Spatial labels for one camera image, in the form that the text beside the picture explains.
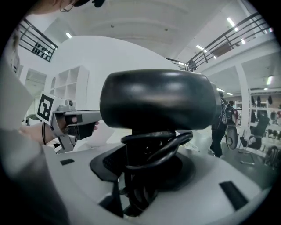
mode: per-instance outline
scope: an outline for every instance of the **floor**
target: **floor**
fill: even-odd
[[[272,167],[264,165],[264,159],[256,154],[253,154],[255,165],[247,165],[241,164],[240,161],[251,162],[250,155],[243,155],[238,152],[238,149],[230,150],[225,143],[222,143],[222,151],[224,155],[223,160],[252,179],[261,189],[272,186],[279,175],[278,170],[273,170]]]
[[[202,131],[194,131],[193,134],[194,140],[191,141],[192,144],[197,145],[200,152],[211,154],[211,152],[208,151],[208,147],[212,143],[210,127]],[[262,157],[253,154],[255,165],[242,164],[240,163],[241,160],[251,162],[251,156],[239,153],[238,149],[230,150],[224,138],[221,142],[221,147],[224,155],[223,160],[252,179],[261,189],[265,189],[274,184],[279,172],[276,169],[273,170],[272,167],[264,165]]]

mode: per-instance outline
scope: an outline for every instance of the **gray sleeve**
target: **gray sleeve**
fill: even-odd
[[[4,57],[0,59],[0,128],[19,129],[33,97]]]

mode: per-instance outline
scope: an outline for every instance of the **ceiling light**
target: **ceiling light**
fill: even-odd
[[[217,91],[222,91],[222,92],[225,92],[224,90],[222,90],[222,89],[219,89],[219,88],[217,88],[216,90],[217,90]]]
[[[204,48],[202,48],[200,45],[196,45],[197,48],[199,48],[200,50],[204,50]]]
[[[66,33],[66,36],[68,37],[68,38],[72,38],[72,36],[70,35],[70,33]]]
[[[230,23],[230,25],[231,25],[232,27],[235,27],[235,23],[233,23],[233,21],[232,21],[229,17],[227,18],[227,21]]]
[[[267,85],[270,85],[270,84],[271,84],[272,78],[273,78],[273,76],[269,76],[269,77],[268,77],[268,79],[267,79]]]

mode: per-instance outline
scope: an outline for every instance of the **person's hand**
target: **person's hand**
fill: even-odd
[[[76,123],[77,122],[77,117],[73,117],[72,118],[72,122]],[[98,121],[95,123],[94,131],[97,130],[97,125],[99,125],[99,124],[100,123]],[[64,117],[58,119],[58,126],[61,129],[61,131],[64,132],[64,129],[66,128],[66,121],[65,121]]]

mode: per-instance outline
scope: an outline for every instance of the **white wall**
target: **white wall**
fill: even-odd
[[[36,110],[38,109],[38,105],[39,105],[39,96],[37,96],[37,98],[35,98],[32,103],[31,106],[29,107],[26,116],[30,115],[30,114],[36,114]]]
[[[26,19],[31,22],[42,33],[51,25],[58,17],[60,11],[43,14],[43,15],[29,15]]]
[[[50,74],[50,63],[45,59],[42,59],[38,55],[33,54],[21,46],[18,47],[18,55],[20,58],[20,64],[23,67],[39,71],[47,76]]]
[[[101,89],[110,73],[133,69],[178,69],[170,61],[146,48],[101,36],[68,39],[54,53],[50,68],[52,74],[58,74],[78,65],[90,71],[87,109],[93,110],[99,110]],[[50,82],[51,77],[47,77],[46,85],[50,85]]]

